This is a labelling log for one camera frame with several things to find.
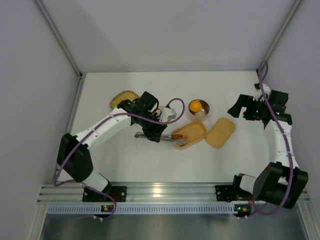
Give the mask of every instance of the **white wall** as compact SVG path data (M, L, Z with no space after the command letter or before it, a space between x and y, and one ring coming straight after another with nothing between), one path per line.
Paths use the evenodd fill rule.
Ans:
M32 0L0 5L0 239L22 240L78 80Z
M84 72L256 69L294 0L43 0Z
M292 144L320 220L320 1L306 0L269 63L266 83L289 93Z

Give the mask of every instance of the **orange plastic dish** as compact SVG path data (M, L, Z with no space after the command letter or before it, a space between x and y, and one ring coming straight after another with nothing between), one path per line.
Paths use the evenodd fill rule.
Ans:
M174 134L187 136L186 143L183 146L174 146L176 149L183 150L204 139L207 134L207 128L201 121L193 121L174 130L172 135Z
M220 118L209 130L206 142L213 148L222 148L236 130L236 125L227 118Z

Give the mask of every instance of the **metal frame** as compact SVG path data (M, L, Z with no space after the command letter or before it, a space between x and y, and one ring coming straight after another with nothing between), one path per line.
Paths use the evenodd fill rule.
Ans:
M51 32L57 40L59 46L64 52L66 58L70 62L75 73L78 75L79 83L74 95L72 107L68 116L68 122L65 127L65 131L69 132L72 129L72 125L77 112L78 103L81 97L82 88L86 76L78 68L77 63L73 59L71 52L65 44L59 30L54 24L50 14L46 10L42 0L33 0L35 5L39 9L44 21L48 24ZM304 0L295 0L292 4L288 14L284 18L284 21L279 28L276 36L273 38L268 50L263 59L269 60L277 48L280 40L284 36L294 16L298 12ZM203 206L234 206L232 203L221 203L216 200L215 184L214 183L141 183L141 182L119 182L112 183L114 186L127 186L127 202L119 203L120 208L134 208L135 206L181 206L184 207L194 206L197 204L199 207ZM36 212L32 221L32 226L28 240L39 239L43 226L45 224L46 214L50 206L86 206L87 203L82 202L83 189L77 183L65 184L60 187L54 187L53 185L44 185L41 189L38 203L36 206ZM247 202L236 202L236 204L246 204ZM104 203L93 203L94 205L101 205ZM305 226L309 239L320 239L320 226L310 202L307 191L305 190L299 200L298 207L300 209L301 218ZM135 214L143 214L142 212L135 211Z
M264 55L264 58L262 60L267 60L269 61L270 58L272 57L273 53L277 49L277 46L279 45L281 39L284 37L287 29L289 28L291 22L294 19L294 16L300 9L302 3L305 0L295 0L294 3L292 4L290 10L288 11L283 23L281 24L278 32L276 33L275 37L273 38L268 50L266 51L266 54Z
M69 51L67 45L65 44L65 41L61 37L61 34L56 27L54 21L50 17L49 12L47 11L45 5L43 4L42 0L34 0L35 5L37 6L38 10L40 11L44 21L48 25L49 29L53 33L54 38L56 39L57 43L61 47L63 53L65 54L65 57L68 59L69 63L71 64L73 70L77 74L77 76L80 78L82 76L82 73L80 72L80 69L78 68L78 65L76 64L71 52Z

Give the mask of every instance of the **yellow ball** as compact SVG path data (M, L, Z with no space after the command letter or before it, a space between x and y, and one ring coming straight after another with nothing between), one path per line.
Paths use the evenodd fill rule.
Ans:
M194 100L190 103L190 110L193 112L199 112L201 110L201 103L197 100Z

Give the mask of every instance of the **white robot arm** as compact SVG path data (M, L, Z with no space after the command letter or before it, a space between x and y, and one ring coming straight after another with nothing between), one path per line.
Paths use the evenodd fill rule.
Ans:
M176 118L176 112L167 105L161 111L151 111L158 100L148 92L140 98L130 101L123 100L104 119L86 130L71 135L65 134L60 142L57 163L76 182L84 187L89 186L99 192L109 194L111 183L93 166L90 152L97 149L117 132L133 124L142 126L145 136L154 142L160 141L160 136L167 127L167 122ZM102 201L103 195L97 193Z
M289 179L289 157L291 156L293 178L289 196L283 205L284 208L291 209L308 182L308 173L299 169L293 153L291 142L292 118L290 114L285 113L288 94L270 90L266 84L262 85L267 95L268 103L283 130L282 133L278 124L274 121L265 103L265 99L262 97L260 85L255 84L254 86L257 90L256 95L241 94L235 105L228 110L228 113L238 118L241 108L245 107L246 111L243 113L243 117L246 120L263 122L268 140L270 163L258 177L242 173L234 176L232 189L237 196L252 195L255 200L279 205L284 199L287 189L285 181ZM290 152L287 152L284 135L287 139Z

